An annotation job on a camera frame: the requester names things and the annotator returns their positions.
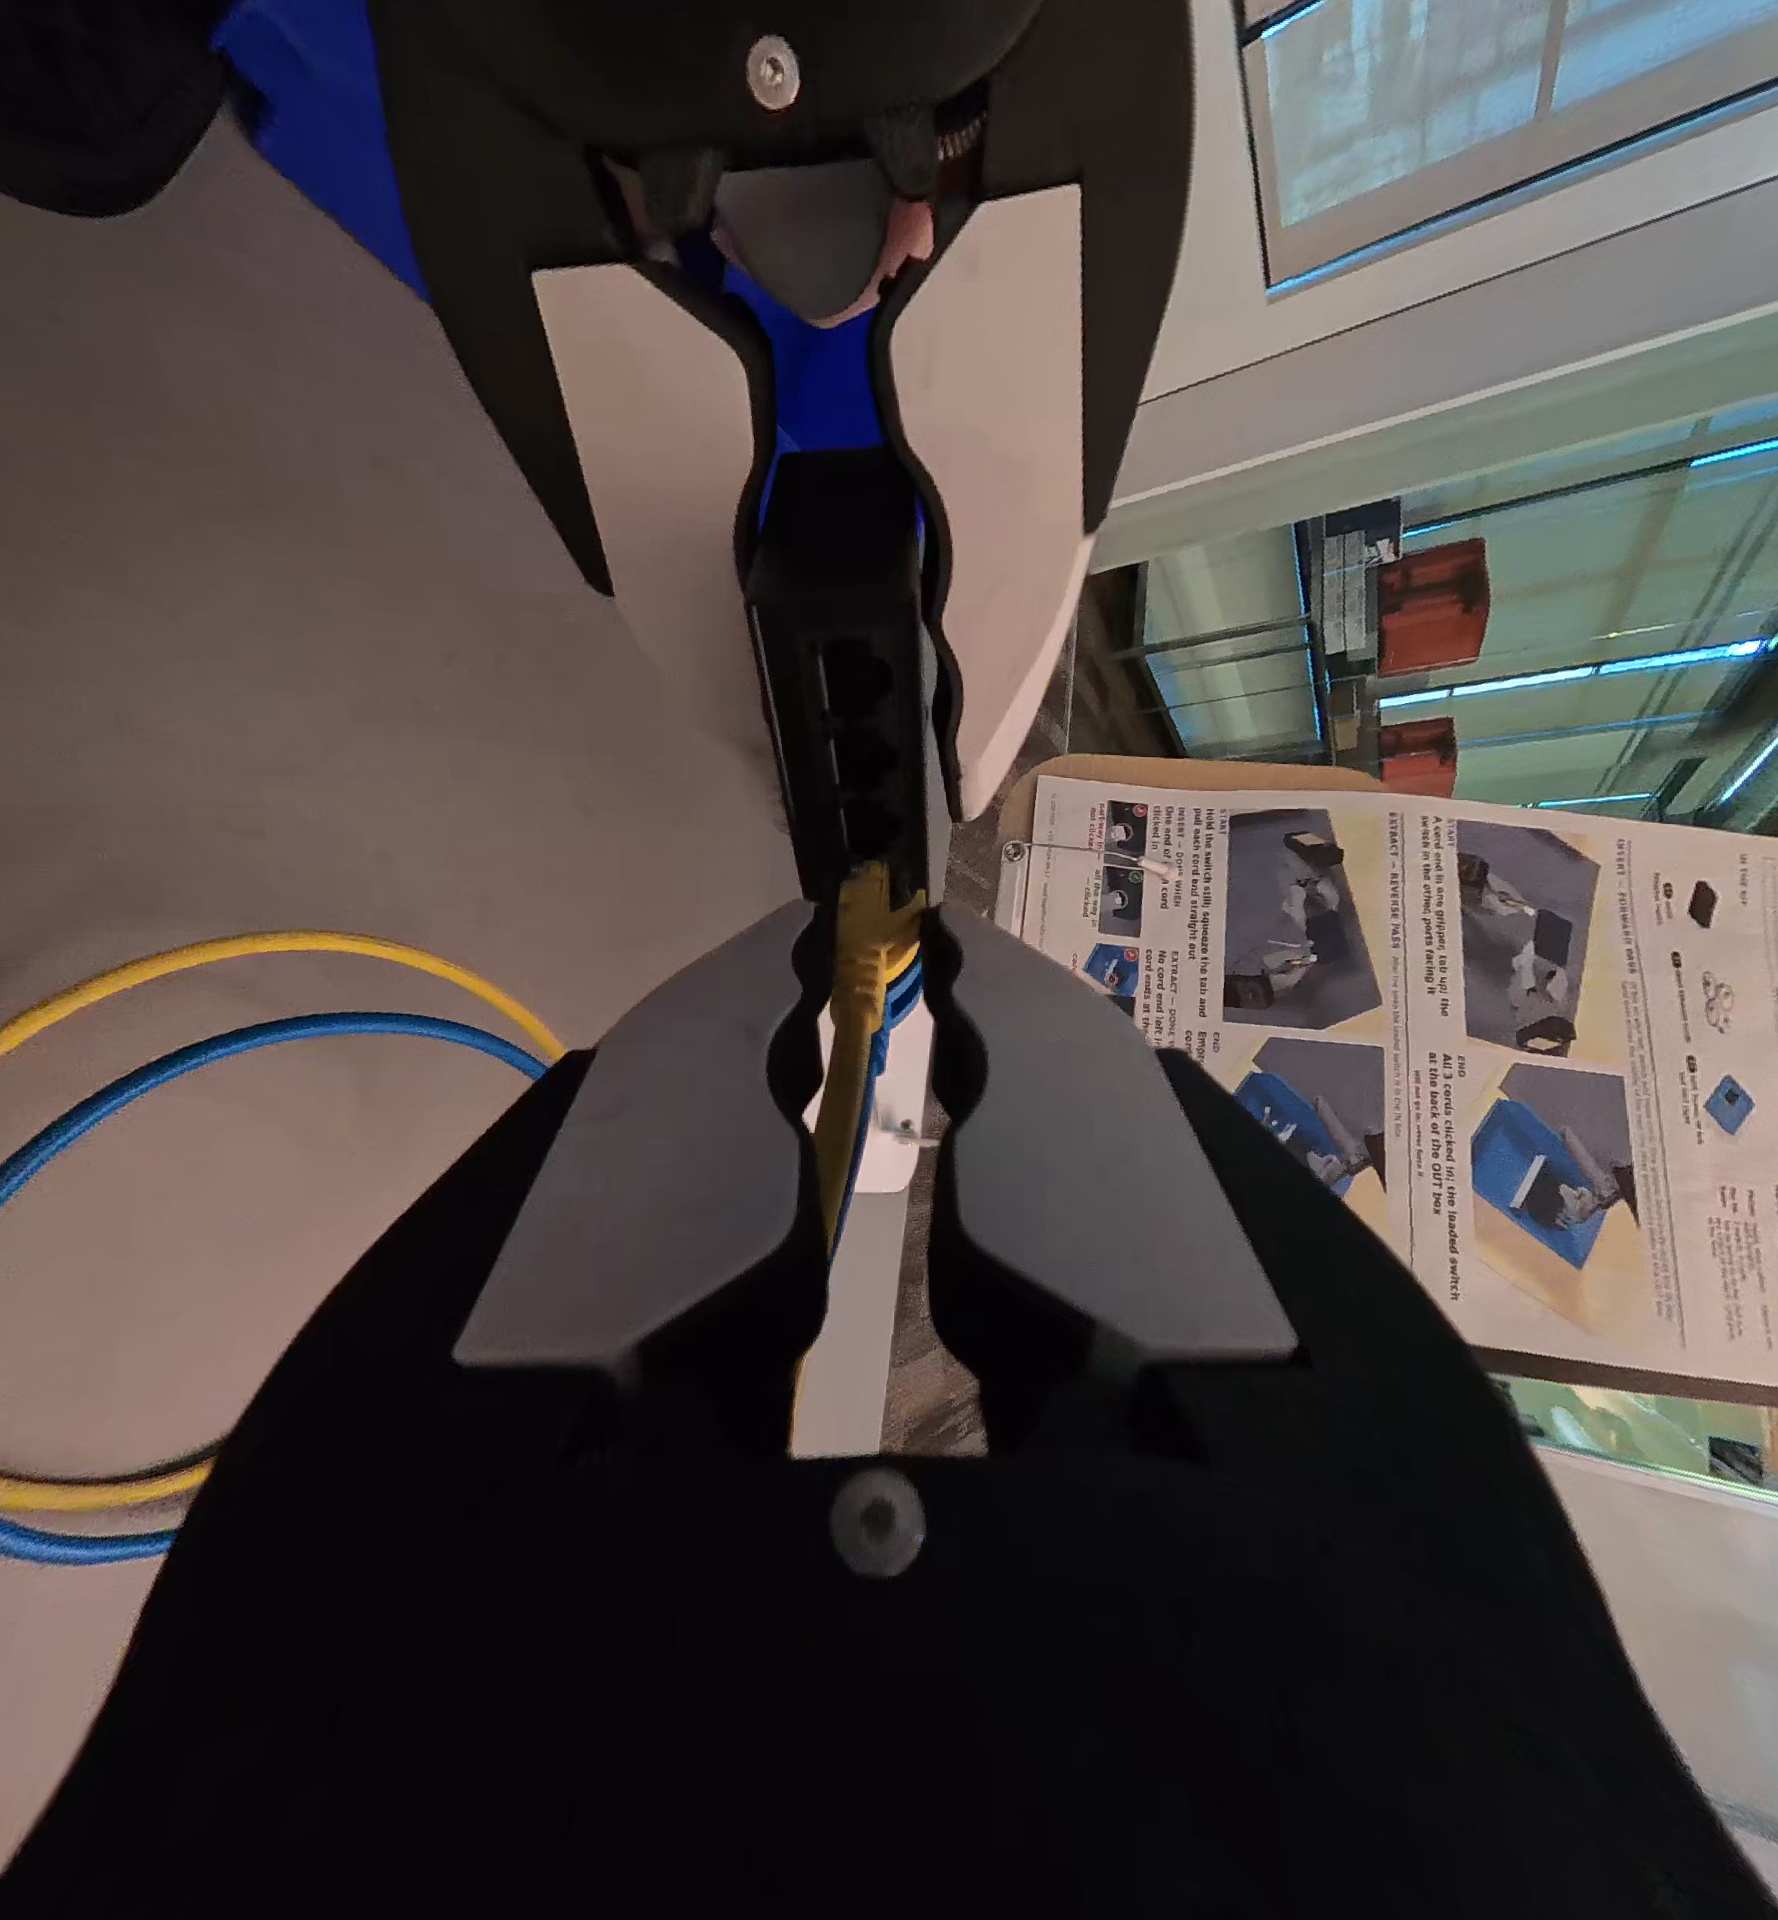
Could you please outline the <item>large window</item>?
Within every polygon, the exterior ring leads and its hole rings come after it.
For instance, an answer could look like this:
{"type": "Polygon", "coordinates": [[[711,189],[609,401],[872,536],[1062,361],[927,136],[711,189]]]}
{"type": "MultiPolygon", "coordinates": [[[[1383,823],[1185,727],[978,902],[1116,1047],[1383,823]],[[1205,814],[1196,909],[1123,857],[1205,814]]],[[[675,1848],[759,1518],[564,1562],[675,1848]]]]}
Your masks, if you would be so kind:
{"type": "Polygon", "coordinates": [[[1778,3],[1237,13],[1273,289],[1778,97],[1778,3]]]}

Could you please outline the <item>glass partition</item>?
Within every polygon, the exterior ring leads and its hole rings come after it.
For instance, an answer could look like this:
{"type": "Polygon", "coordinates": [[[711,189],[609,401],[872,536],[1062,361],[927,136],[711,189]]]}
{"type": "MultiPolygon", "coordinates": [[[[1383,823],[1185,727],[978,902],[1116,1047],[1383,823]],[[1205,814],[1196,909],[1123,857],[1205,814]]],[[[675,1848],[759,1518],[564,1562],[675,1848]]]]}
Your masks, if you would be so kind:
{"type": "Polygon", "coordinates": [[[1267,511],[1106,572],[1091,743],[1378,778],[1378,727],[1450,715],[1452,799],[1765,832],[1778,816],[1778,394],[1328,515],[1267,511]],[[1378,674],[1377,579],[1482,538],[1467,665],[1378,674]]]}

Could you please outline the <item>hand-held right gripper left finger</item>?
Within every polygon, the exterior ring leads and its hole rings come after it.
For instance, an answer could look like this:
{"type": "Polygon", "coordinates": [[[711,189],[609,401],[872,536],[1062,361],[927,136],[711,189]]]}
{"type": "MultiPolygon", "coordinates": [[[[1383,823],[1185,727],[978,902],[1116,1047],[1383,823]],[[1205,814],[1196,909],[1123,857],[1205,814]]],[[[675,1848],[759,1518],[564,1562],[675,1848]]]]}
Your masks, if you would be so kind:
{"type": "Polygon", "coordinates": [[[787,1452],[829,1250],[803,1113],[832,921],[783,904],[596,1044],[453,1356],[568,1373],[787,1452]]]}

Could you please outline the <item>printed instruction sheet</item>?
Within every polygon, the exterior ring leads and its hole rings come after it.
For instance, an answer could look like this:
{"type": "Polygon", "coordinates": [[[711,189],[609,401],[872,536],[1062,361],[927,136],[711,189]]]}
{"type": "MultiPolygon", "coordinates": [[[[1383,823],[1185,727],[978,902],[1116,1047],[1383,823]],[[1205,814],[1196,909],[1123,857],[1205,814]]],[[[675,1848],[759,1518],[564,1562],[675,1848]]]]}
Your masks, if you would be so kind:
{"type": "Polygon", "coordinates": [[[1006,853],[1470,1347],[1778,1399],[1778,835],[1041,778],[1006,853]]]}

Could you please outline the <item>person's left hand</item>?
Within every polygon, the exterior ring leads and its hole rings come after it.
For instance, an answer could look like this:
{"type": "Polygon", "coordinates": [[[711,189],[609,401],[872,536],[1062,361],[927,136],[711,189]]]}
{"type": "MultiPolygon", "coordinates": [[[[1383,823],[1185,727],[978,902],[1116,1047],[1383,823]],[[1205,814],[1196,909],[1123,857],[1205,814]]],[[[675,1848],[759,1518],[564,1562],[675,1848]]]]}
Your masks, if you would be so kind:
{"type": "Polygon", "coordinates": [[[935,250],[935,206],[929,202],[897,201],[891,204],[882,241],[877,261],[865,278],[862,289],[828,319],[816,321],[821,328],[851,323],[859,315],[877,308],[885,289],[913,263],[929,261],[935,250]]]}

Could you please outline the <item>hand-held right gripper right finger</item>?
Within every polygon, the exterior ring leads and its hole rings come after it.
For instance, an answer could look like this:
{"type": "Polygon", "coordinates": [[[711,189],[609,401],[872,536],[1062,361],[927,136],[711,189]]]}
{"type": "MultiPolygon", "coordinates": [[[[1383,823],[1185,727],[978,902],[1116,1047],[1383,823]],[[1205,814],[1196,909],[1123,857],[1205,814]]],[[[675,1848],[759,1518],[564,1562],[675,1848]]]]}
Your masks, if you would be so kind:
{"type": "Polygon", "coordinates": [[[956,906],[924,924],[945,1139],[933,1326],[988,1452],[1132,1423],[1175,1369],[1280,1367],[1300,1339],[1161,1056],[1076,973],[956,906]]]}

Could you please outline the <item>blue plastic bin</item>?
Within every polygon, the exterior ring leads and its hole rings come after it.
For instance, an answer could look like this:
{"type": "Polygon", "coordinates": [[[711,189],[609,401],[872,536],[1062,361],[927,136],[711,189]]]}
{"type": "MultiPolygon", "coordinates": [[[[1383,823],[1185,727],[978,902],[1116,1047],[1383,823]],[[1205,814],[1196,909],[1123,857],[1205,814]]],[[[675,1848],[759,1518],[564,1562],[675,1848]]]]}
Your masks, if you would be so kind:
{"type": "Polygon", "coordinates": [[[230,4],[254,149],[418,292],[584,576],[610,590],[533,275],[667,259],[744,303],[774,457],[885,445],[868,315],[795,318],[704,204],[761,138],[752,48],[844,71],[868,4],[230,4]]]}

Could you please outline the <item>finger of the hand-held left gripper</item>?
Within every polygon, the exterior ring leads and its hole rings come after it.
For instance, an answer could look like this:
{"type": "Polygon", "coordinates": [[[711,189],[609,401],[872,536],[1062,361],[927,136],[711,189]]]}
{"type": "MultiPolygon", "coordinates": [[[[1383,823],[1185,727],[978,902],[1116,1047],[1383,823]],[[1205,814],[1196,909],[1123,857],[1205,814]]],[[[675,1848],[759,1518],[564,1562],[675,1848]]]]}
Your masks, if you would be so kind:
{"type": "Polygon", "coordinates": [[[757,460],[744,357],[634,264],[533,275],[621,623],[671,712],[734,752],[787,838],[738,570],[757,460]]]}
{"type": "Polygon", "coordinates": [[[947,536],[959,819],[998,798],[1060,661],[1086,523],[1084,191],[976,204],[882,292],[902,447],[947,536]]]}

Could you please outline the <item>black network switch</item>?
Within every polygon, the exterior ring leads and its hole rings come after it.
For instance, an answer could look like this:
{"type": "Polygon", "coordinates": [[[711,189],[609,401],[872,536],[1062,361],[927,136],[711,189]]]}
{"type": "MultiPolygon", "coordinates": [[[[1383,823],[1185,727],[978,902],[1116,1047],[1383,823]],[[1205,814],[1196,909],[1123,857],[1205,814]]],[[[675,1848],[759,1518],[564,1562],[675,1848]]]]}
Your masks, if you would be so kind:
{"type": "Polygon", "coordinates": [[[929,881],[929,664],[915,488],[882,445],[781,457],[744,589],[803,896],[929,881]]]}

